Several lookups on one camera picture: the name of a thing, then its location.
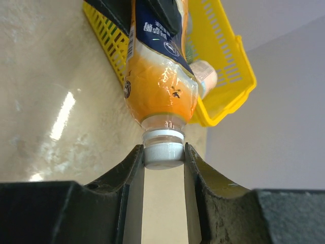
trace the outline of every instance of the dark blue label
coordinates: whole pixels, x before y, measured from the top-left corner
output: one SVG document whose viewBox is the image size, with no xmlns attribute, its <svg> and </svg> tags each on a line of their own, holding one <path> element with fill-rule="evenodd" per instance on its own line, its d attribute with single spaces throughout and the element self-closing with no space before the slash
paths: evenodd
<svg viewBox="0 0 325 244">
<path fill-rule="evenodd" d="M 152 11 L 147 7 L 143 0 L 136 0 L 136 32 L 140 42 L 151 49 L 171 58 L 186 68 L 193 74 L 191 68 L 182 56 L 182 18 L 177 13 L 181 31 L 172 36 L 166 28 L 160 23 Z"/>
</svg>

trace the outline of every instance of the beige tabletop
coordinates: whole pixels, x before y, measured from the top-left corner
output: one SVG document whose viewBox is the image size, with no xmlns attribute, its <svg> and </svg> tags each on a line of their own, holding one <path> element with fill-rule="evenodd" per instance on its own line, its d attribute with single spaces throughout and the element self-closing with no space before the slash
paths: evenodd
<svg viewBox="0 0 325 244">
<path fill-rule="evenodd" d="M 10 0 L 0 5 L 0 181 L 92 181 L 142 142 L 142 129 L 126 108 L 82 1 Z M 189 125 L 185 133 L 204 156 L 206 129 Z M 171 173 L 146 170 L 143 243 L 155 241 L 147 227 L 159 228 L 146 216 L 157 215 L 157 202 L 165 209 L 172 203 L 164 205 L 157 186 L 167 179 L 167 186 L 178 188 L 162 192 L 175 197 L 174 202 L 183 201 L 181 173 L 182 167 Z"/>
</svg>

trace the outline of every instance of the white bottle cap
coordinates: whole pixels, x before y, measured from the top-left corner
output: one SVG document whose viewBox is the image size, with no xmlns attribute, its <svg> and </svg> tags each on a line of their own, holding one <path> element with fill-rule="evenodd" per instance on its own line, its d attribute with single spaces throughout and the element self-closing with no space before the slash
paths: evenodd
<svg viewBox="0 0 325 244">
<path fill-rule="evenodd" d="M 144 142 L 159 136 L 175 136 L 184 141 L 184 135 L 174 130 L 156 130 L 143 135 Z M 169 169 L 183 164 L 184 146 L 178 142 L 162 142 L 144 148 L 144 164 L 148 169 Z"/>
</svg>

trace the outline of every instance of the black robotic claw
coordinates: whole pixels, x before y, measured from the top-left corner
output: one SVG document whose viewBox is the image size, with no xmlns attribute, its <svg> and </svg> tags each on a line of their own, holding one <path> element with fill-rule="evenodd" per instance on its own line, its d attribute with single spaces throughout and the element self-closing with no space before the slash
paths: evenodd
<svg viewBox="0 0 325 244">
<path fill-rule="evenodd" d="M 185 145 L 188 239 L 325 243 L 325 191 L 253 190 Z M 93 182 L 0 184 L 0 243 L 141 243 L 143 146 Z"/>
</svg>

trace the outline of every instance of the plastic basket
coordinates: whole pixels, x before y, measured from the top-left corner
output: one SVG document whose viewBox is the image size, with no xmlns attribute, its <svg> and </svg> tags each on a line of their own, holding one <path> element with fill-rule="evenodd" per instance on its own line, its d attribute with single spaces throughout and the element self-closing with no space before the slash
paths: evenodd
<svg viewBox="0 0 325 244">
<path fill-rule="evenodd" d="M 83 9 L 123 85 L 128 37 L 86 2 Z M 191 123 L 215 126 L 247 100 L 256 78 L 241 37 L 234 35 L 220 0 L 189 1 L 189 11 L 193 31 L 187 38 L 194 60 L 206 60 L 218 73 L 217 86 L 203 100 L 198 99 Z"/>
</svg>

